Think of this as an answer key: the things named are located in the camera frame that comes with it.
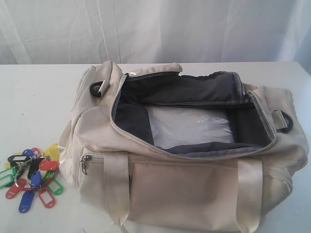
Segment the beige duffel bag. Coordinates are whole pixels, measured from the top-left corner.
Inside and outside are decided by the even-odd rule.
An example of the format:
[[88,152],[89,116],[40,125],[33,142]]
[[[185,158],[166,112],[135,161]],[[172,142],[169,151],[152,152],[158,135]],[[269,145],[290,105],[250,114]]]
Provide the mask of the beige duffel bag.
[[[155,146],[149,106],[222,110],[234,142]],[[290,195],[309,153],[287,89],[236,72],[183,75],[177,63],[124,73],[112,61],[83,74],[58,150],[81,201],[122,231],[130,220],[242,233]]]

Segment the colourful key tag bunch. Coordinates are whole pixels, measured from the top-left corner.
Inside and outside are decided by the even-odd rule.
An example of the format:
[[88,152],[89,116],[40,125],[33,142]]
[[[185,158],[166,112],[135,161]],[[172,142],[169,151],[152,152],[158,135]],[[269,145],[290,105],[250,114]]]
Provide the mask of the colourful key tag bunch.
[[63,194],[64,187],[56,179],[59,172],[58,144],[45,150],[37,147],[25,149],[8,156],[0,171],[0,187],[7,188],[5,198],[14,199],[21,194],[18,212],[30,211],[36,198],[44,208],[56,205],[56,196]]

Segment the clear plastic wrapped packet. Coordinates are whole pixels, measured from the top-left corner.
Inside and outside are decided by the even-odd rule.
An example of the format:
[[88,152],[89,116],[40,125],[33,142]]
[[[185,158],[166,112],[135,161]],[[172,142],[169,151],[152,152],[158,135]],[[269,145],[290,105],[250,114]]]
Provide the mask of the clear plastic wrapped packet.
[[154,145],[163,149],[234,142],[229,121],[222,110],[149,106],[147,111]]

